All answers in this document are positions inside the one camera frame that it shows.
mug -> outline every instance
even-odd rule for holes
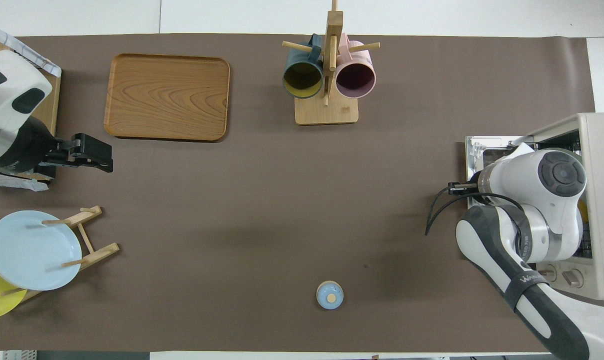
[[[335,87],[346,98],[362,98],[376,86],[376,72],[369,50],[350,52],[349,48],[364,45],[349,41],[347,34],[340,36],[340,54],[336,59]]]
[[[311,98],[322,88],[323,70],[322,38],[313,34],[308,43],[301,43],[311,47],[311,52],[291,48],[286,57],[282,85],[291,96],[299,99]]]

blue lid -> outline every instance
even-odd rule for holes
[[[344,292],[335,281],[324,281],[317,287],[317,303],[324,309],[337,309],[344,300]]]

mug handle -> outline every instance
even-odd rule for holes
[[[308,55],[308,61],[315,64],[318,62],[320,58],[320,53],[322,52],[322,38],[318,34],[312,34],[311,39],[308,41],[309,47],[311,47],[311,52]]]
[[[340,45],[338,46],[338,49],[340,50],[340,56],[346,58],[345,62],[350,62],[353,60],[351,51],[349,51],[349,37],[347,36],[346,32],[343,32],[340,35]]]

wood grain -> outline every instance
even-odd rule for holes
[[[348,98],[337,91],[336,80],[331,83],[328,94],[329,105],[325,105],[327,96],[320,92],[310,98],[296,98],[295,123],[297,125],[352,124],[359,118],[357,98]]]
[[[117,55],[104,128],[116,137],[217,141],[227,131],[230,72],[219,57]]]

wooden tray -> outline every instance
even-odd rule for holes
[[[230,73],[219,57],[117,55],[104,128],[116,137],[217,141],[227,131]]]

